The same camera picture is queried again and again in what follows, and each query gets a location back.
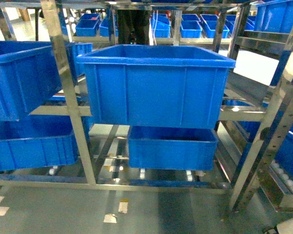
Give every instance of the stainless steel rack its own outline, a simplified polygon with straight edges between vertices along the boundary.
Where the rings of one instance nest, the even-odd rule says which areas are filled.
[[[5,7],[42,7],[50,40],[61,76],[66,99],[65,106],[52,103],[45,104],[32,115],[68,115],[75,132],[80,161],[74,165],[64,166],[55,176],[41,174],[24,175],[15,171],[0,174],[0,186],[32,186],[73,189],[100,189],[123,191],[158,191],[158,192],[192,192],[192,193],[229,193],[229,208],[238,211],[245,207],[254,192],[261,187],[271,200],[277,211],[293,212],[293,193],[273,172],[270,164],[280,148],[286,134],[293,124],[293,29],[290,34],[244,32],[251,1],[238,4],[235,1],[216,1],[203,4],[196,0],[185,4],[167,4],[128,0],[118,2],[91,0],[0,0],[0,28],[6,40],[16,40],[13,28]],[[110,39],[106,42],[115,43],[112,29],[113,11],[117,9],[139,10],[172,10],[175,12],[175,31],[169,43],[195,43],[192,40],[180,39],[180,22],[182,11],[216,10],[219,20],[216,35],[212,41],[213,50],[219,51],[220,43],[224,42],[222,31],[226,13],[237,9],[232,39],[229,46],[229,57],[236,59],[239,49],[249,50],[271,58],[280,59],[278,70],[282,71],[280,81],[275,86],[265,86],[256,81],[230,72],[225,93],[226,99],[243,100],[251,106],[221,107],[218,128],[220,138],[214,159],[214,169],[205,176],[196,172],[176,171],[164,172],[128,168],[128,152],[126,150],[126,133],[123,126],[111,126],[107,134],[94,136],[91,146],[85,138],[82,127],[82,116],[91,116],[87,103],[77,102],[75,87],[72,81],[68,59],[65,51],[58,11],[63,8],[108,8],[110,9]],[[84,87],[83,80],[79,88]],[[248,136],[238,129],[233,121],[260,121],[261,125],[255,140],[248,143]],[[245,146],[251,145],[246,158],[241,158]]]

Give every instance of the crate rim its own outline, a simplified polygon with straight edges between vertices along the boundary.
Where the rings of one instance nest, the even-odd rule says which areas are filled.
[[[0,41],[0,43],[10,43],[10,41]],[[13,41],[13,43],[45,43],[48,41]],[[47,51],[52,51],[52,45],[46,45],[38,48],[33,48],[33,49],[28,49],[28,50],[23,50],[23,51],[17,51],[13,53],[7,53],[0,55],[0,63],[7,63],[7,62],[12,62],[12,61],[17,61],[20,59],[32,57],[37,54],[44,54]]]
[[[181,26],[182,30],[187,30],[187,31],[189,31],[189,30],[191,30],[191,31],[197,31],[197,30],[198,30],[198,29],[184,29],[184,27],[183,27],[183,25],[182,25],[183,22],[197,22],[197,24],[199,25],[201,31],[203,30],[203,28],[202,28],[202,26],[200,25],[200,23],[199,23],[198,20],[183,20],[183,21],[181,21],[181,25],[180,25],[180,26]]]
[[[96,53],[99,51],[109,50],[111,48],[116,47],[127,47],[127,46],[135,46],[135,47],[143,47],[145,45],[115,45],[111,47],[104,48],[102,50],[94,51],[91,53],[87,53],[81,56],[77,57],[78,63],[85,63],[85,64],[124,64],[124,65],[144,65],[144,66],[182,66],[182,67],[207,67],[206,62],[210,62],[212,64],[209,64],[208,67],[219,67],[219,68],[233,68],[235,67],[235,60],[225,57],[223,55],[215,53],[216,56],[218,56],[221,59],[184,59],[184,58],[143,58],[143,59],[136,59],[136,58],[130,58],[130,57],[98,57],[95,56]],[[196,50],[204,50],[209,53],[214,53],[210,50],[204,49],[204,48],[198,48],[195,46],[187,46],[191,47]]]
[[[257,4],[256,7],[273,5],[273,4],[278,4],[278,3],[288,2],[288,1],[293,1],[293,0],[274,0],[274,1],[269,1],[262,4]]]
[[[193,143],[193,144],[197,144],[197,143],[218,143],[219,142],[219,137],[217,135],[217,133],[215,132],[214,129],[208,129],[210,130],[210,132],[212,133],[213,137],[215,138],[215,140],[165,140],[165,139],[139,139],[139,138],[131,138],[131,131],[133,127],[139,127],[139,126],[131,126],[129,131],[128,131],[128,140],[134,140],[134,141],[155,141],[155,142],[169,142],[169,141],[173,141],[175,143],[179,142],[179,143]]]

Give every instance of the person's leg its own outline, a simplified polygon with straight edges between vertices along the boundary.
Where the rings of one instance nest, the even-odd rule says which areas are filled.
[[[139,45],[149,45],[149,11],[135,11],[135,17],[133,17],[133,27],[135,29],[136,43]]]
[[[129,36],[131,30],[131,11],[117,10],[118,43],[130,44]]]

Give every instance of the floor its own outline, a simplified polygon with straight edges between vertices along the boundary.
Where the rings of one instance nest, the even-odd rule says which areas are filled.
[[[49,40],[40,24],[40,40]],[[34,40],[33,22],[13,27],[18,40]],[[277,63],[242,51],[235,71],[269,84]],[[259,234],[293,216],[276,213],[261,190],[246,210],[229,216],[227,195],[3,187],[0,196],[0,206],[9,207],[0,216],[0,234]],[[118,213],[121,199],[128,202],[127,214]],[[104,222],[106,214],[115,214],[117,223]]]

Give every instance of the black pants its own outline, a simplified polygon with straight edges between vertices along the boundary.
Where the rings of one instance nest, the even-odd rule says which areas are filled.
[[[130,34],[136,35],[136,43],[149,45],[149,11],[117,10],[118,43],[130,44]]]

